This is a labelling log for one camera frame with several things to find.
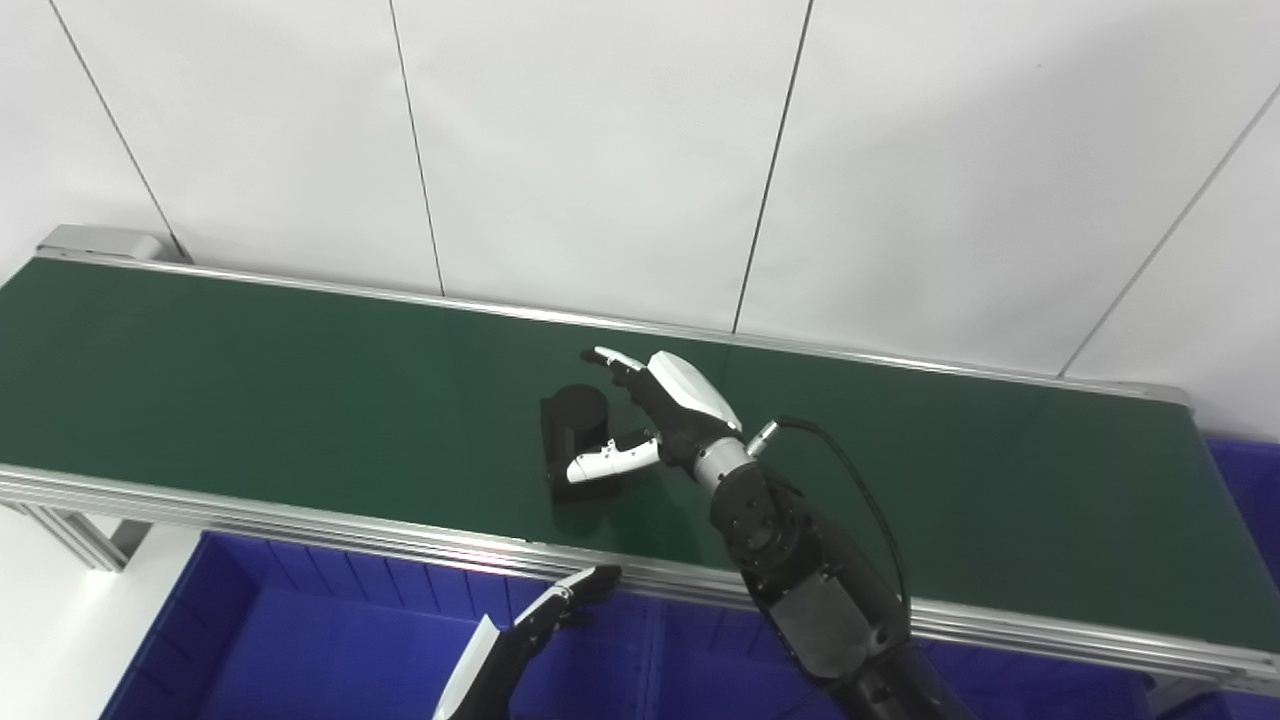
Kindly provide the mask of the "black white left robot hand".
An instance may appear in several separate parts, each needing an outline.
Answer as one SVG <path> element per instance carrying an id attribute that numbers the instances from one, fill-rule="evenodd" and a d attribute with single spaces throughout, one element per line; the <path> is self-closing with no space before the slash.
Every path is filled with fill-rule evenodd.
<path id="1" fill-rule="evenodd" d="M 509 706 L 529 664 L 581 609 L 608 600 L 622 568 L 602 564 L 563 577 L 502 629 L 488 615 L 477 623 L 439 696 L 433 719 L 509 719 Z"/>

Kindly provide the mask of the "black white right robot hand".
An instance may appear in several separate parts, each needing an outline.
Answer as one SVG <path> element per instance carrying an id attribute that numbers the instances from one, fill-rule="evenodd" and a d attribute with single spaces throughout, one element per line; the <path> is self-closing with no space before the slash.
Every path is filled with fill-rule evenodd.
<path id="1" fill-rule="evenodd" d="M 657 464 L 680 468 L 708 495 L 726 477 L 755 460 L 742 442 L 742 423 L 721 392 L 689 361 L 658 351 L 645 363 L 595 346 L 581 352 L 586 363 L 611 372 L 653 424 L 640 434 L 608 439 L 599 450 L 567 461 L 563 478 L 581 486 Z"/>

